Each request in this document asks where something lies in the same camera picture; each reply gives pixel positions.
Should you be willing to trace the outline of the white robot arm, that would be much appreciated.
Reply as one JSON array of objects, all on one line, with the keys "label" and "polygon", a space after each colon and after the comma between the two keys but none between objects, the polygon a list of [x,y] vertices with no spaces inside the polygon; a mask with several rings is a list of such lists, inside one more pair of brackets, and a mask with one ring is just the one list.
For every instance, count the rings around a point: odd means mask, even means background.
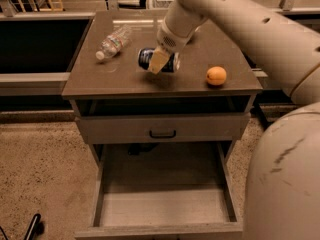
[{"label": "white robot arm", "polygon": [[175,0],[150,71],[207,19],[298,106],[264,132],[251,157],[242,239],[320,240],[320,34],[251,0]]}]

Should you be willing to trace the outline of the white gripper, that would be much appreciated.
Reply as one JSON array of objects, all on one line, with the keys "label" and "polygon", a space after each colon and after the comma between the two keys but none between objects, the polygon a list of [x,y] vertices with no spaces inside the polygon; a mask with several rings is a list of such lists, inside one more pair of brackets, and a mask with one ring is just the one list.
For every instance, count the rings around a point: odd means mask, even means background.
[{"label": "white gripper", "polygon": [[158,74],[171,54],[180,52],[206,20],[205,16],[184,8],[179,2],[172,2],[158,30],[157,43],[160,47],[154,50],[148,70]]}]

